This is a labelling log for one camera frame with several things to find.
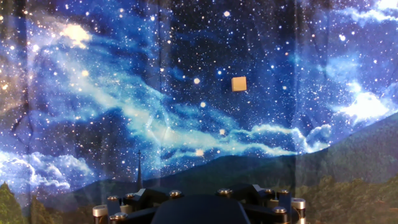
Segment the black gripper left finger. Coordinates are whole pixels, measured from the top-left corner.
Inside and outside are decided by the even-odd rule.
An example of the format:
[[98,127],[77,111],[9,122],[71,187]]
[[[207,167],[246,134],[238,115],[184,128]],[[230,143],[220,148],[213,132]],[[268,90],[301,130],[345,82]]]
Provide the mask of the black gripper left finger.
[[183,197],[180,190],[163,187],[140,189],[120,195],[109,195],[106,203],[93,207],[94,224],[151,223],[157,207],[162,203]]

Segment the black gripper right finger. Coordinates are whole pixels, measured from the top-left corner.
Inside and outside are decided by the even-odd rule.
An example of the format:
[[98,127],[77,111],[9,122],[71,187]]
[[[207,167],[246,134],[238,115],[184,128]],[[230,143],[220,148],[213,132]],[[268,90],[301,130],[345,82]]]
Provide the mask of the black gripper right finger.
[[289,190],[275,191],[257,184],[235,184],[216,195],[237,200],[251,223],[306,224],[306,201]]

